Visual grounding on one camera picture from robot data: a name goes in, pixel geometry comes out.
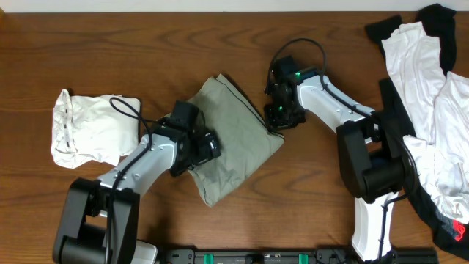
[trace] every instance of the folded white cloth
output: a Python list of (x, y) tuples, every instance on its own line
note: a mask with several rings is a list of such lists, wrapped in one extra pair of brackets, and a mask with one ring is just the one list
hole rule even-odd
[(469, 223), (469, 79), (440, 67), (440, 41), (420, 22), (383, 40), (386, 67), (417, 138), (404, 143), (419, 180), (446, 217)]
[[(74, 169), (88, 161), (119, 163), (120, 156), (129, 155), (138, 145), (138, 120), (114, 110), (109, 99), (114, 95), (91, 98), (72, 96), (63, 89), (52, 112), (53, 161)], [(123, 98), (139, 111), (140, 101)], [(120, 102), (120, 110), (134, 113)]]

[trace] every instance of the pile of clothes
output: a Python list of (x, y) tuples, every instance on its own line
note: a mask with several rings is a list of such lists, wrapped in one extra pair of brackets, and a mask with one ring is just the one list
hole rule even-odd
[(469, 260), (469, 79), (451, 72), (455, 14), (434, 4), (415, 23), (396, 15), (366, 26), (366, 33), (385, 57), (390, 78), (380, 82), (382, 92), (408, 116), (403, 139), (420, 182), (409, 200), (435, 244)]

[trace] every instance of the gray-green towel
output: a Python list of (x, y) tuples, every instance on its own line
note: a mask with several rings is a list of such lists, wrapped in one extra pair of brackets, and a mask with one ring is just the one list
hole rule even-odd
[(213, 206), (249, 178), (284, 140), (267, 131), (251, 104), (221, 74), (210, 77), (189, 102), (204, 112), (206, 126), (215, 129), (221, 142), (220, 157), (189, 171), (202, 199)]

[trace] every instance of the folded cloth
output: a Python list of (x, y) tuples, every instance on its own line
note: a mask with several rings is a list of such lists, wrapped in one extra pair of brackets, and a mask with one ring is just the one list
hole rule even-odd
[(279, 147), (283, 137), (269, 133), (240, 92), (219, 75), (210, 77), (189, 100), (204, 112), (221, 143), (221, 156), (190, 170), (204, 202), (213, 206), (249, 178)]
[(440, 67), (440, 41), (420, 22), (383, 40), (386, 67), (412, 120), (404, 143), (419, 180), (442, 215), (469, 223), (469, 79)]
[[(63, 89), (52, 111), (53, 161), (74, 169), (88, 161), (119, 163), (120, 156), (129, 155), (138, 145), (138, 120), (114, 110), (109, 99), (114, 95), (91, 98), (72, 96)], [(139, 111), (140, 101), (123, 98)], [(134, 114), (120, 102), (114, 105)]]

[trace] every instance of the wood grain surface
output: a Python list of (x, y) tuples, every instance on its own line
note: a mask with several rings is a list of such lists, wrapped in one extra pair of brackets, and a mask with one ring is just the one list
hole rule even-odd
[[(75, 95), (140, 98), (159, 118), (223, 73), (258, 108), (275, 51), (296, 37), (322, 43), (327, 74), (346, 94), (381, 109), (383, 58), (363, 26), (392, 12), (6, 14), (0, 23), (0, 263), (51, 263), (64, 198), (77, 169), (51, 157), (51, 111), (61, 89)], [(412, 22), (414, 13), (403, 13)], [(469, 76), (469, 13), (457, 19), (454, 72)], [(319, 65), (315, 47), (288, 48)], [(313, 114), (285, 131), (285, 144), (238, 190), (207, 207), (188, 173), (162, 175), (141, 201), (139, 238), (200, 249), (313, 248), (345, 245), (354, 231), (352, 196), (339, 176), (335, 135)], [(394, 210), (395, 246), (433, 246), (408, 201)], [(441, 263), (463, 263), (439, 251)]]

